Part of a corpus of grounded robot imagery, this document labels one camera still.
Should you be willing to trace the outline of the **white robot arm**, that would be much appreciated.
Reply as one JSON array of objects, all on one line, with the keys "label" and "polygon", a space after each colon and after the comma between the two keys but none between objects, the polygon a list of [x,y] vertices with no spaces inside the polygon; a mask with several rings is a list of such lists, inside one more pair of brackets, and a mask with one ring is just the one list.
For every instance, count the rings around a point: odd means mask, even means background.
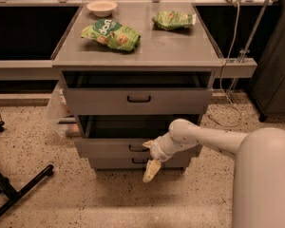
[{"label": "white robot arm", "polygon": [[232,228],[285,228],[285,130],[232,132],[176,119],[167,133],[143,144],[151,155],[143,180],[152,181],[163,162],[199,144],[235,158]]}]

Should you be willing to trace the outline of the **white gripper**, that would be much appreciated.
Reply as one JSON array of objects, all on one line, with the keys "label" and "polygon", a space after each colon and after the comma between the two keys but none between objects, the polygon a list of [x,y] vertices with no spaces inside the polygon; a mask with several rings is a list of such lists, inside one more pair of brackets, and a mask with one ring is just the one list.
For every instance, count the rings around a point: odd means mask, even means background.
[{"label": "white gripper", "polygon": [[149,183],[157,175],[162,167],[162,162],[167,162],[175,153],[174,143],[170,136],[160,136],[155,140],[143,142],[142,146],[150,148],[153,159],[149,160],[143,174],[142,181]]}]

